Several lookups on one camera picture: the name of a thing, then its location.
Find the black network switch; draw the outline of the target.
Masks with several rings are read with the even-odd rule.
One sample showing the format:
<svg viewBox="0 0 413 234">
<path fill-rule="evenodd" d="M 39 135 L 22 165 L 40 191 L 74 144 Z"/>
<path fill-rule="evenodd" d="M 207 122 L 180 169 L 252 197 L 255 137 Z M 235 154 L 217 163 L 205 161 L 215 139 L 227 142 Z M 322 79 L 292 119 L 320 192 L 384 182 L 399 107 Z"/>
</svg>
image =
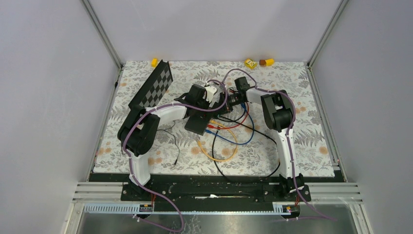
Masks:
<svg viewBox="0 0 413 234">
<path fill-rule="evenodd" d="M 190 116 L 184 126 L 184 129 L 202 136 L 210 120 L 211 115 L 208 113 Z"/>
</svg>

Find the black power adapter with cord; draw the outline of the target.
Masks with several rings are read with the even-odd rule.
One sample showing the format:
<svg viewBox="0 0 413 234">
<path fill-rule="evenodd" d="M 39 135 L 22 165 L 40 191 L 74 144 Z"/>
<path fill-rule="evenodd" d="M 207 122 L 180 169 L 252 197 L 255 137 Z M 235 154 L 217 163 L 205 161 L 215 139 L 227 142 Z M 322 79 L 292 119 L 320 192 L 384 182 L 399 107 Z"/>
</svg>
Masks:
<svg viewBox="0 0 413 234">
<path fill-rule="evenodd" d="M 157 132 L 161 132 L 161 138 L 160 138 L 161 142 L 165 143 L 165 144 L 168 144 L 168 143 L 172 144 L 173 143 L 175 145 L 177 151 L 178 151 L 178 154 L 177 154 L 177 157 L 176 157 L 176 159 L 173 163 L 173 166 L 175 166 L 177 164 L 178 158 L 179 158 L 179 155 L 180 155 L 180 152 L 181 152 L 180 148 L 177 144 L 177 137 L 173 133 L 169 132 L 169 130 L 171 130 L 175 126 L 175 124 L 176 124 L 176 121 L 174 120 L 173 124 L 171 126 L 169 126 L 168 128 L 157 130 Z M 150 166 L 153 166 L 155 164 L 161 164 L 162 161 L 163 160 L 160 157 L 153 158 L 152 156 L 150 156 L 149 159 L 148 159 L 148 164 Z"/>
</svg>

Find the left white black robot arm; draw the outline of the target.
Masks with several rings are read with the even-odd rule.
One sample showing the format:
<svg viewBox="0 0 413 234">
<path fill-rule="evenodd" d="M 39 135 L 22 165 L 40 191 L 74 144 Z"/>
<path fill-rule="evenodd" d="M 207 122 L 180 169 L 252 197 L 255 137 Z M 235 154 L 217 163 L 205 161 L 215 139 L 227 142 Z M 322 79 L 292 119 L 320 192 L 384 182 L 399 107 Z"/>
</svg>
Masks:
<svg viewBox="0 0 413 234">
<path fill-rule="evenodd" d="M 139 105 L 132 107 L 118 132 L 123 150 L 128 154 L 130 180 L 134 185 L 132 194 L 139 200 L 146 200 L 151 194 L 147 153 L 153 146 L 158 127 L 165 123 L 186 119 L 185 129 L 203 135 L 213 113 L 225 108 L 228 92 L 219 95 L 213 103 L 217 90 L 212 85 L 194 84 L 187 93 L 173 102 L 153 108 Z"/>
</svg>

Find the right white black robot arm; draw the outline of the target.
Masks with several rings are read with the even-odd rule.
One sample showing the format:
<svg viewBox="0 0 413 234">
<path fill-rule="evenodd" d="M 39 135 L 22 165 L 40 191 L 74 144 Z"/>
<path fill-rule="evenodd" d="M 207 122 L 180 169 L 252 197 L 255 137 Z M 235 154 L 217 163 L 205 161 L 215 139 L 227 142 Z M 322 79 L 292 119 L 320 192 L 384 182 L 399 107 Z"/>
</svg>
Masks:
<svg viewBox="0 0 413 234">
<path fill-rule="evenodd" d="M 281 198 L 293 200 L 304 188 L 303 175 L 295 161 L 293 125 L 296 120 L 293 101 L 285 90 L 268 91 L 251 86 L 246 77 L 236 79 L 237 93 L 229 96 L 229 105 L 250 102 L 260 104 L 267 128 L 274 130 L 280 160 L 279 177 Z"/>
</svg>

